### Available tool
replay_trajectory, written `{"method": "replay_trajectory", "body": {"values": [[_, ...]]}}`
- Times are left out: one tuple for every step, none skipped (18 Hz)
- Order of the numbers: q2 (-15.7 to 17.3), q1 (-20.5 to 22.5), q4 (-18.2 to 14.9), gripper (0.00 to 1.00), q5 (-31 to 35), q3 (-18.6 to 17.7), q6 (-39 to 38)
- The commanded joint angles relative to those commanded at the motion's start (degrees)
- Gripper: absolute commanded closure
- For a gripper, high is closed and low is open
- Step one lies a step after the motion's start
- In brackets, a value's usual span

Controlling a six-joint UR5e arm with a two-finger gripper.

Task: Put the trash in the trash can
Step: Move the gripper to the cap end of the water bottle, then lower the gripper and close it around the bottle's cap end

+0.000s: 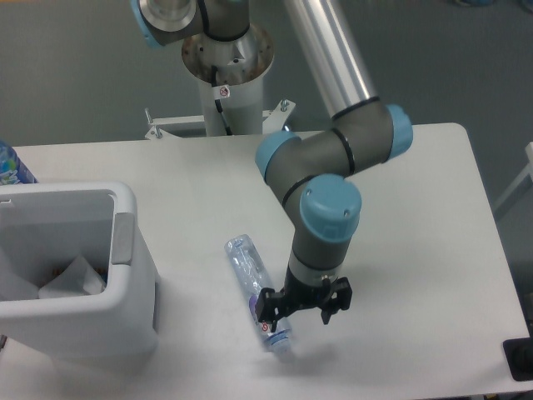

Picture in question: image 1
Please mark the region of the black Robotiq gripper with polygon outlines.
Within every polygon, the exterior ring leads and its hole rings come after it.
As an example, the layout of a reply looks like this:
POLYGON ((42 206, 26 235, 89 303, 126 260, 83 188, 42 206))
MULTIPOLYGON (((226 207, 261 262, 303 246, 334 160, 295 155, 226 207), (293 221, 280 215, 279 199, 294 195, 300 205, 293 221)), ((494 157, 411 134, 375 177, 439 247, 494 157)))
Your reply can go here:
POLYGON ((326 277, 318 287, 299 281, 291 269, 286 270, 283 288, 263 288, 257 299, 255 312, 260 323, 266 323, 273 333, 278 323, 293 313, 320 308, 321 320, 328 325, 331 317, 351 306, 352 288, 347 277, 335 281, 326 277))

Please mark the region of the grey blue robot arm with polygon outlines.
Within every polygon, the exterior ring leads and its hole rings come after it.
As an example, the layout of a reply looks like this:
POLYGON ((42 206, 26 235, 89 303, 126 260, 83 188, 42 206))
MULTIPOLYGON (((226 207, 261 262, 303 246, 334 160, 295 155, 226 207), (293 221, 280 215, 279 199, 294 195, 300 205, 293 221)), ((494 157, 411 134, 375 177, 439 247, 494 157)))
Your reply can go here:
MULTIPOLYGON (((295 228, 283 288, 264 288, 257 300, 257 319, 271 327, 311 308, 328 323, 350 307, 351 286, 339 272, 361 196, 349 178, 405 153, 413 140, 405 112, 380 100, 340 4, 288 1, 285 7, 332 126, 306 139, 267 134, 256 152, 264 182, 295 228)), ((251 22, 249 2, 134 1, 131 8, 148 44, 182 43, 207 135, 262 132, 262 78, 273 46, 251 22)))

